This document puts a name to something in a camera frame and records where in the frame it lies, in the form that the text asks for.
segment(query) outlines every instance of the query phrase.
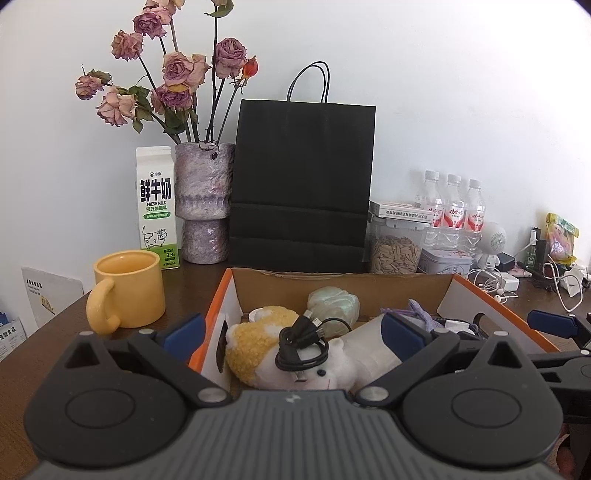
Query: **blue gripper pad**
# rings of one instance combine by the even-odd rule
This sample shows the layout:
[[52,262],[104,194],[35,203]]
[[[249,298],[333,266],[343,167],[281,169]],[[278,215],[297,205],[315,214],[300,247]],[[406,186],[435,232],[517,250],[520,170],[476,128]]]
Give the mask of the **blue gripper pad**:
[[382,319],[382,341],[403,362],[427,346],[427,332],[421,335],[417,330],[389,313]]
[[527,325],[539,332],[549,333],[561,338],[577,336],[579,328],[572,317],[532,310],[527,316]]
[[193,352],[205,340],[205,331],[205,319],[199,313],[169,334],[163,348],[180,362],[188,364]]

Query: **earphones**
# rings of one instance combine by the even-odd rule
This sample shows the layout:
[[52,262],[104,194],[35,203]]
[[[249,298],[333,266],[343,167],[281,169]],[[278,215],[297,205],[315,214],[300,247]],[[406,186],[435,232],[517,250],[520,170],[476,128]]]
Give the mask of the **earphones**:
[[[487,275],[491,275],[491,277],[487,279],[484,283],[477,284],[476,280],[478,279],[478,276],[481,275],[483,272],[486,272]],[[476,274],[476,276],[474,277],[472,283],[476,285],[479,289],[481,289],[483,292],[491,295],[501,305],[507,303],[507,300],[509,299],[519,298],[519,295],[517,295],[517,293],[512,291],[505,291],[504,288],[501,287],[501,272],[499,272],[496,268],[493,268],[491,270],[487,268],[475,268],[474,270],[470,270],[468,272],[468,275],[474,273]]]

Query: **leaf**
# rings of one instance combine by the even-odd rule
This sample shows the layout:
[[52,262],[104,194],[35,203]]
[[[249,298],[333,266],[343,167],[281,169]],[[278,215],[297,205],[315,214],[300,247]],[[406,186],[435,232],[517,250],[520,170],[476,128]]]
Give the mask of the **leaf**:
[[144,129],[142,122],[140,122],[137,118],[134,119],[132,125],[137,133],[141,133],[141,131]]
[[187,120],[189,120],[189,116],[186,110],[177,110],[177,116],[181,119],[183,126],[187,123]]
[[199,123],[199,116],[197,115],[197,113],[195,113],[195,111],[189,110],[189,116],[191,117],[191,120],[193,122],[195,122],[196,124]]
[[148,112],[154,110],[154,108],[152,108],[152,105],[150,105],[150,102],[146,98],[136,96],[135,101],[141,108],[147,110]]
[[94,78],[100,79],[100,82],[103,85],[106,85],[107,83],[109,83],[113,79],[111,77],[111,74],[110,73],[102,72],[100,70],[91,70],[90,72],[88,72],[87,75],[90,76],[90,77],[94,77]]
[[129,89],[130,94],[135,95],[138,98],[147,98],[150,91],[145,87],[134,85]]
[[232,2],[232,0],[228,0],[228,3],[226,5],[222,5],[215,12],[213,12],[211,14],[206,14],[206,15],[209,15],[210,17],[213,17],[213,18],[222,18],[222,17],[225,17],[226,15],[228,15],[228,13],[230,13],[233,9],[234,9],[234,3]]
[[168,87],[168,90],[170,92],[175,92],[175,93],[179,93],[179,92],[184,92],[185,90],[188,90],[189,87],[187,87],[186,85],[183,85],[182,83],[179,83],[177,85],[170,85]]
[[164,111],[164,123],[166,124],[164,131],[168,134],[180,134],[184,132],[183,121],[170,108]]
[[152,118],[152,115],[150,115],[150,112],[148,112],[147,110],[144,110],[143,108],[136,108],[135,109],[135,117],[138,120],[146,120],[147,122],[154,121],[154,119]]

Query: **yellow plush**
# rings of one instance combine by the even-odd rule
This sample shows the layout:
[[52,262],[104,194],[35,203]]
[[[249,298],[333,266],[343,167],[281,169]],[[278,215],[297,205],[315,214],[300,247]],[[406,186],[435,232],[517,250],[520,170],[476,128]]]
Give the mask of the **yellow plush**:
[[226,360],[240,381],[256,387],[255,370],[279,343],[279,332],[291,327],[299,315],[285,307],[264,307],[256,322],[240,323],[226,333]]

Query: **black cable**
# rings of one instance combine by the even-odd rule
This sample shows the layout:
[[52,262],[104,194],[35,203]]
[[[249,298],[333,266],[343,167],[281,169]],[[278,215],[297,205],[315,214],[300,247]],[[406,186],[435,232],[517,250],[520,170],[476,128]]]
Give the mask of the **black cable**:
[[[315,326],[307,317],[300,316],[292,327],[279,333],[279,351],[275,356],[275,366],[284,372],[299,372],[322,365],[329,357],[329,343],[324,338],[321,327],[327,322],[339,322],[352,331],[349,324],[340,318],[329,318]],[[320,349],[320,354],[308,360],[300,359],[297,351],[311,345]]]
[[351,326],[346,321],[344,321],[343,319],[338,319],[338,318],[335,318],[335,317],[329,318],[329,319],[323,320],[320,323],[320,326],[322,327],[326,322],[340,322],[340,323],[342,323],[343,325],[345,325],[347,327],[347,330],[348,331],[350,331],[350,332],[353,331],[353,329],[351,328]]

